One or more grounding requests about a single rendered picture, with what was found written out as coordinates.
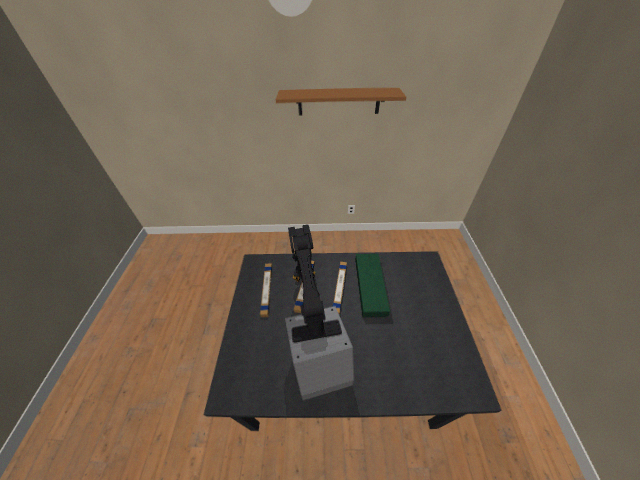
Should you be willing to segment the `brown welding electrode pack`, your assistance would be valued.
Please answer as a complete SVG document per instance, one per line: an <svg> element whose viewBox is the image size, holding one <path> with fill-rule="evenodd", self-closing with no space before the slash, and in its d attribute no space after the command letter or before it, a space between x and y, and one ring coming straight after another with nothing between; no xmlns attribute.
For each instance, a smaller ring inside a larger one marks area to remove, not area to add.
<svg viewBox="0 0 640 480"><path fill-rule="evenodd" d="M261 311L260 311L261 317L269 317L271 278L272 278L272 263L265 264Z"/></svg>

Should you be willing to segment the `brown flat pack with blue bands and white label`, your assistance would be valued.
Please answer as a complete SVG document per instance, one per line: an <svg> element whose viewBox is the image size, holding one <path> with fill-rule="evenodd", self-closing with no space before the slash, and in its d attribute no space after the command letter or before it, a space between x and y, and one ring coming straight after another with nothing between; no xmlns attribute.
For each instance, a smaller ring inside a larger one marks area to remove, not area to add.
<svg viewBox="0 0 640 480"><path fill-rule="evenodd" d="M312 264L312 268L314 268L314 261L311 261L311 264ZM303 282L301 283L301 286L300 286L300 290L299 290L295 307L294 307L294 312L301 313L300 305L304 305L303 304Z"/></svg>

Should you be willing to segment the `low green platform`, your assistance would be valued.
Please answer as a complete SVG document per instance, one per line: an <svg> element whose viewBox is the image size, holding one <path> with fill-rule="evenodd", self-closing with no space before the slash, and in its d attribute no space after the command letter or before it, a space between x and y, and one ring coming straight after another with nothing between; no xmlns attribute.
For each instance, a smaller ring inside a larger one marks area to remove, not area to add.
<svg viewBox="0 0 640 480"><path fill-rule="evenodd" d="M357 277L362 317L388 317L390 308L379 254L356 254L355 261L356 269L358 261Z"/></svg>

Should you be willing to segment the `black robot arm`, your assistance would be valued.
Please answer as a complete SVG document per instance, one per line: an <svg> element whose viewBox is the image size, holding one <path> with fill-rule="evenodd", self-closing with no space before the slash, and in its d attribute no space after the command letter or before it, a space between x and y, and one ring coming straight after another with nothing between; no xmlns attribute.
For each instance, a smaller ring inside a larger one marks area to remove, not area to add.
<svg viewBox="0 0 640 480"><path fill-rule="evenodd" d="M295 261L297 261L298 263L297 266L301 270L303 282L304 305L300 305L301 313L302 316L304 316L305 324L308 324L292 328L292 340L294 343L342 334L339 320L332 320L327 322L322 321L326 320L326 318L323 302L320 300L319 292L315 285L312 270L312 236L309 225L303 225L303 228L288 228L293 259L295 259ZM295 232L296 236L294 236ZM297 250L300 251L298 252Z"/></svg>

